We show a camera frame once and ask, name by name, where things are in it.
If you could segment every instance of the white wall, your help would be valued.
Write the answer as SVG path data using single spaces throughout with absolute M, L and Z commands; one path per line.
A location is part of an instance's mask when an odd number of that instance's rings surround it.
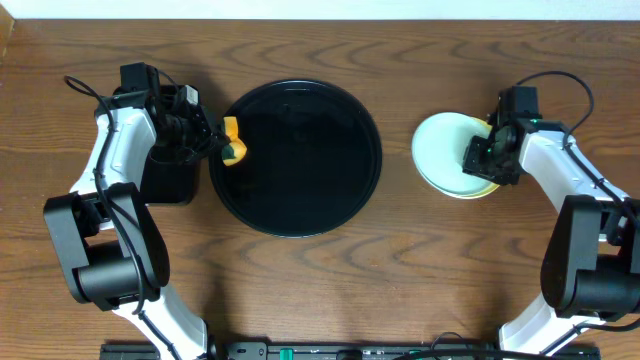
M 16 19 L 640 20 L 638 0 L 0 0 Z

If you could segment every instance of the black cover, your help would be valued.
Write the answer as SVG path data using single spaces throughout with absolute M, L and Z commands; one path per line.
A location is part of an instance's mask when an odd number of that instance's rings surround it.
M 310 236 L 332 230 L 367 202 L 380 176 L 382 146 L 367 110 L 335 86 L 309 80 L 259 87 L 227 112 L 238 119 L 245 159 L 210 157 L 227 208 L 256 230 Z

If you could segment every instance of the wooden table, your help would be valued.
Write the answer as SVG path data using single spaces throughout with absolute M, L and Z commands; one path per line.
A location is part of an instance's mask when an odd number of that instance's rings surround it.
M 96 136 L 96 102 L 68 89 L 65 74 L 107 94 L 120 65 L 145 61 L 200 88 L 218 113 L 268 81 L 316 78 L 373 115 L 380 182 L 328 234 L 251 230 L 207 171 L 190 205 L 151 209 L 171 282 L 220 340 L 419 343 L 443 331 L 492 340 L 540 291 L 557 215 L 530 177 L 479 200 L 442 195 L 414 168 L 413 131 L 441 111 L 483 116 L 500 89 L 533 72 L 571 71 L 597 101 L 576 134 L 582 151 L 640 197 L 639 45 L 640 24 L 611 22 L 19 21 L 0 70 L 0 357 L 95 359 L 105 341 L 143 339 L 71 298 L 42 218 Z M 570 80 L 536 85 L 546 118 L 572 124 L 585 111 Z M 638 356 L 638 334 L 581 339 L 626 359 Z

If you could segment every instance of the white plate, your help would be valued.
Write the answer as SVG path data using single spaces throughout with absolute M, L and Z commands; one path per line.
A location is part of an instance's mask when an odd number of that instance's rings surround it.
M 440 113 L 418 126 L 411 144 L 420 175 L 439 191 L 461 199 L 490 194 L 498 185 L 462 172 L 464 152 L 474 135 L 489 137 L 486 122 L 458 113 Z

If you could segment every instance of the round black tray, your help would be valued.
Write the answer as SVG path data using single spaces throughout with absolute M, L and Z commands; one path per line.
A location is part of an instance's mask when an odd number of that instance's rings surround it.
M 252 228 L 303 237 L 351 219 L 376 187 L 382 146 L 371 115 L 346 91 L 310 80 L 263 85 L 240 98 L 246 157 L 226 167 L 209 158 L 225 206 Z

